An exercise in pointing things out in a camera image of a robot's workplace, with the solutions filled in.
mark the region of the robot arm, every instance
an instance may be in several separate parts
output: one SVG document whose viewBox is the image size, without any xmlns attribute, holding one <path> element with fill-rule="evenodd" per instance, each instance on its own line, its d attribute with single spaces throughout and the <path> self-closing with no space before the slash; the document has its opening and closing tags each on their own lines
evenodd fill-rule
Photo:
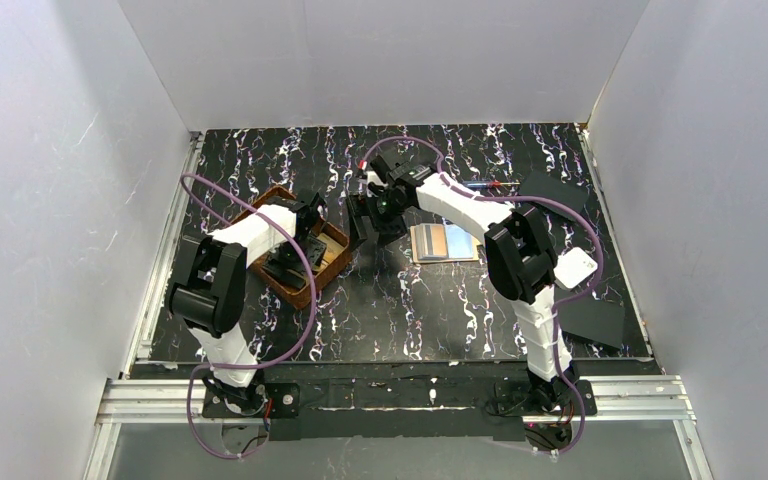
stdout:
<svg viewBox="0 0 768 480">
<path fill-rule="evenodd" d="M 295 235 L 296 214 L 286 206 L 264 205 L 258 212 Z M 181 239 L 166 306 L 183 320 L 212 363 L 257 364 L 238 323 L 246 269 L 284 242 L 284 237 L 258 215 L 201 239 Z M 254 374 L 254 370 L 218 370 L 215 377 L 228 386 L 246 388 Z"/>
<path fill-rule="evenodd" d="M 529 371 L 552 382 L 557 377 L 552 306 L 558 259 L 537 210 L 476 200 L 477 192 L 446 178 L 448 184 L 469 194 L 461 195 L 430 162 L 405 162 L 393 150 L 382 152 L 365 167 L 361 178 L 366 179 L 367 191 L 348 202 L 353 247 L 367 237 L 364 216 L 373 230 L 382 233 L 379 243 L 404 235 L 407 226 L 402 214 L 410 207 L 436 213 L 469 232 L 484 244 L 490 281 L 511 302 L 526 341 Z M 558 351 L 565 371 L 570 354 L 563 341 L 559 340 Z"/>
<path fill-rule="evenodd" d="M 288 272 L 300 264 L 296 253 L 285 248 L 289 247 L 285 237 L 267 224 L 263 216 L 286 230 L 300 245 L 312 247 L 321 243 L 310 234 L 321 220 L 319 208 L 323 204 L 319 194 L 308 191 L 301 192 L 296 200 L 270 197 L 266 205 L 258 208 L 257 214 L 209 236 L 181 239 L 167 289 L 166 307 L 184 322 L 211 363 L 257 364 L 239 324 L 247 268 L 267 252 L 271 253 L 264 269 L 274 268 L 293 277 Z M 321 252 L 321 248 L 309 248 L 308 261 L 316 265 L 322 258 Z M 291 281 L 300 280 L 293 277 Z M 214 395 L 224 398 L 232 411 L 239 413 L 259 404 L 258 385 L 253 383 L 255 376 L 254 369 L 219 369 L 205 379 L 205 385 Z"/>
</svg>

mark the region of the glass panel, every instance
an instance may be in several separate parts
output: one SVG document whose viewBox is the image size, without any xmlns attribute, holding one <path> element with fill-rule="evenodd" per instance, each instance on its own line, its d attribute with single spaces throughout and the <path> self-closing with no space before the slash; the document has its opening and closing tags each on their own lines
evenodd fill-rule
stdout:
<svg viewBox="0 0 768 480">
<path fill-rule="evenodd" d="M 223 450 L 219 425 L 198 428 Z M 236 450 L 255 434 L 255 428 L 226 432 L 225 441 Z M 273 442 L 239 462 L 205 453 L 186 424 L 128 424 L 110 478 L 675 480 L 690 474 L 671 421 L 590 422 L 582 441 L 557 463 L 483 438 L 360 437 Z"/>
</svg>

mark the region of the black clamp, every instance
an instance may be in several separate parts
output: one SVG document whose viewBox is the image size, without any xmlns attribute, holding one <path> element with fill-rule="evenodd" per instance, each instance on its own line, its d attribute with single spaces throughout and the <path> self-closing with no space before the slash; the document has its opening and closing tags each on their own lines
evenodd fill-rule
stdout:
<svg viewBox="0 0 768 480">
<path fill-rule="evenodd" d="M 295 200 L 282 197 L 270 197 L 266 203 L 280 205 L 296 214 L 296 233 L 293 239 L 305 252 L 308 263 L 316 268 L 325 256 L 327 245 L 312 235 L 314 228 L 322 219 L 320 210 L 326 208 L 325 200 L 319 192 L 301 190 Z M 272 278 L 295 289 L 305 286 L 305 272 L 298 254 L 289 243 L 284 243 L 270 253 L 263 263 L 263 269 Z"/>
<path fill-rule="evenodd" d="M 387 245 L 404 236 L 408 227 L 402 215 L 410 207 L 419 208 L 416 189 L 436 171 L 433 160 L 419 157 L 405 160 L 395 147 L 382 150 L 369 166 L 387 185 L 370 183 L 369 191 L 374 197 L 348 196 L 350 250 L 368 238 L 365 219 L 378 233 L 378 245 Z"/>
<path fill-rule="evenodd" d="M 219 338 L 239 321 L 245 291 L 245 247 L 207 235 L 181 237 L 166 293 L 172 315 Z"/>
<path fill-rule="evenodd" d="M 558 254 L 538 210 L 525 205 L 484 234 L 487 273 L 496 290 L 509 300 L 534 303 L 555 282 Z"/>
</svg>

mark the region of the white wall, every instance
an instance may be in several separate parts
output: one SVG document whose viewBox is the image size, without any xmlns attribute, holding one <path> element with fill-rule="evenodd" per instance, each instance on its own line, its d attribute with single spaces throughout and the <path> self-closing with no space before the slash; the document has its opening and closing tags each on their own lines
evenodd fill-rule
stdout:
<svg viewBox="0 0 768 480">
<path fill-rule="evenodd" d="M 718 478 L 768 478 L 768 2 L 654 0 L 591 139 L 655 353 Z"/>
<path fill-rule="evenodd" d="M 79 478 L 188 134 L 115 0 L 0 2 L 0 478 Z"/>
<path fill-rule="evenodd" d="M 586 121 L 648 0 L 119 0 L 190 130 Z"/>
</svg>

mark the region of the black marble pattern surface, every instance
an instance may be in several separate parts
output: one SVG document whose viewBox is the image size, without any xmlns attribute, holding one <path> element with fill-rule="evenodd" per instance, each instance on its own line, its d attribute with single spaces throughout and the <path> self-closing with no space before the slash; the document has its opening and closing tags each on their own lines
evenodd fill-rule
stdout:
<svg viewBox="0 0 768 480">
<path fill-rule="evenodd" d="M 625 346 L 609 351 L 573 342 L 572 354 L 579 358 L 649 356 L 572 124 L 211 130 L 206 133 L 197 173 L 248 201 L 276 183 L 290 190 L 319 189 L 328 203 L 328 220 L 347 231 L 343 204 L 347 193 L 359 190 L 353 178 L 357 161 L 377 140 L 403 134 L 439 146 L 448 156 L 451 173 L 460 180 L 521 181 L 532 171 L 543 171 L 589 190 L 584 216 L 595 226 L 605 250 L 604 277 L 594 297 L 625 308 Z M 407 155 L 430 155 L 425 147 L 408 143 L 400 148 Z M 200 186 L 195 192 L 228 219 L 239 213 L 220 195 Z M 579 226 L 551 215 L 546 220 L 559 254 L 574 246 L 593 251 Z M 411 211 L 407 221 L 440 219 Z M 182 233 L 206 233 L 218 226 L 189 203 Z M 412 264 L 410 256 L 408 236 L 384 249 L 367 242 L 355 252 L 351 265 L 323 291 L 316 325 L 294 360 L 525 358 L 516 317 L 490 284 L 483 250 L 479 262 L 419 266 Z M 296 311 L 255 275 L 248 276 L 245 295 L 241 324 L 252 351 L 262 360 L 275 358 L 297 341 L 308 311 Z M 198 342 L 164 310 L 149 360 L 189 363 L 204 358 Z"/>
</svg>

